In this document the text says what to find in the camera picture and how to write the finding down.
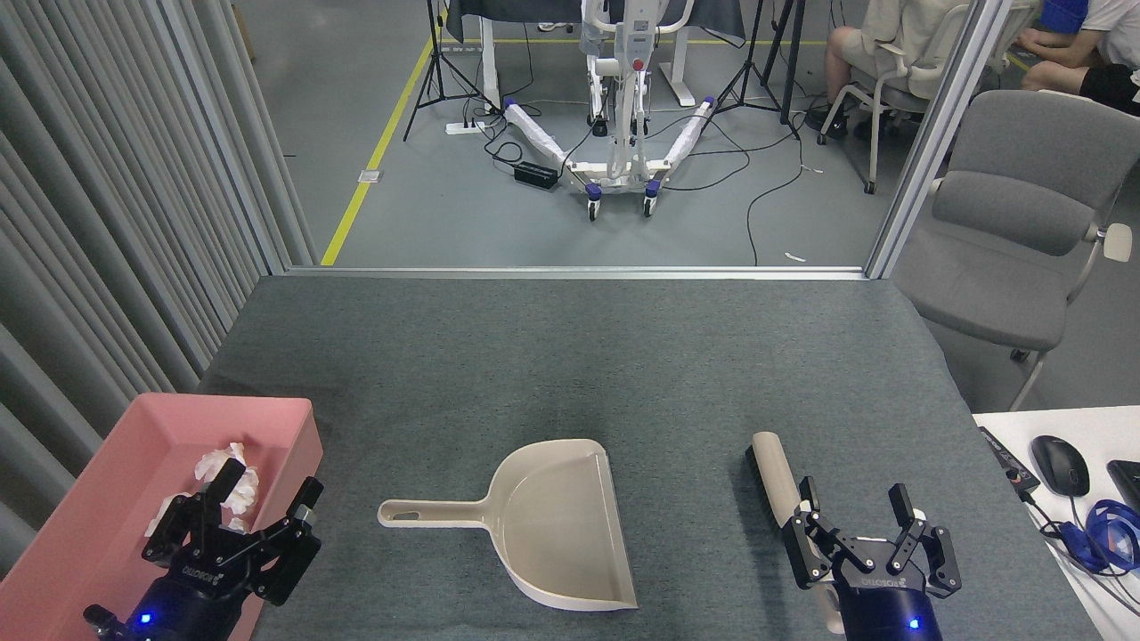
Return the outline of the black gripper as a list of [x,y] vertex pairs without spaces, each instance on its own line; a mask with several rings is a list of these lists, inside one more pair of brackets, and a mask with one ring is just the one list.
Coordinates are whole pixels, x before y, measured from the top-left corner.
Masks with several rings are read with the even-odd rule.
[[[889,488],[899,537],[891,542],[858,542],[830,524],[819,510],[811,477],[798,482],[801,503],[782,526],[783,543],[799,589],[834,573],[844,636],[847,640],[940,640],[933,597],[951,597],[962,587],[948,529],[929,524],[913,508],[904,482]],[[925,549],[928,575],[911,560]],[[872,569],[872,560],[876,568]]]
[[[324,484],[308,478],[286,514],[253,535],[223,527],[223,501],[246,466],[228,459],[212,482],[189,498],[176,496],[142,547],[142,560],[166,565],[125,623],[101,605],[85,607],[85,625],[99,640],[228,640],[249,593],[285,605],[321,550],[314,506]],[[223,555],[207,553],[223,550]]]

